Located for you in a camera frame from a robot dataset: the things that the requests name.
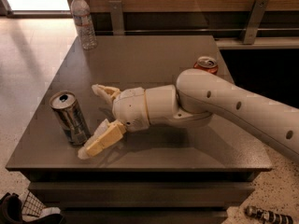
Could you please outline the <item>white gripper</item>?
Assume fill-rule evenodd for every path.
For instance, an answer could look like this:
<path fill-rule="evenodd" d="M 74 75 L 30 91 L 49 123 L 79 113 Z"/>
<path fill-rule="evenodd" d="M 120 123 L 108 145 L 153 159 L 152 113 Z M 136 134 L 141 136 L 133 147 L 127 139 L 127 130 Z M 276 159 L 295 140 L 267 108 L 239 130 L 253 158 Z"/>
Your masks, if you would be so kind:
<path fill-rule="evenodd" d="M 92 85 L 95 95 L 112 107 L 115 121 L 107 119 L 101 122 L 93 136 L 78 151 L 81 160 L 95 157 L 104 149 L 116 144 L 128 132 L 138 132 L 150 126 L 145 90 L 134 88 L 122 91 L 116 87 Z"/>

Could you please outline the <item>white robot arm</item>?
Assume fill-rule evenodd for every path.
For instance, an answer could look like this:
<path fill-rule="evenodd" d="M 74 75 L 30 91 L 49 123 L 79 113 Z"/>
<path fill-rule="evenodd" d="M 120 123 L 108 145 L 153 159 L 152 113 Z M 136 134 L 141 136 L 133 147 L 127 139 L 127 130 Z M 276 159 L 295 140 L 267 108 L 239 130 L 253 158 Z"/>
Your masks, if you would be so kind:
<path fill-rule="evenodd" d="M 78 151 L 87 160 L 115 145 L 127 132 L 151 125 L 204 125 L 216 114 L 241 127 L 283 156 L 299 160 L 299 109 L 241 89 L 200 69 L 179 74 L 177 83 L 124 91 L 93 85 L 93 92 L 111 107 L 114 121 L 102 121 Z"/>

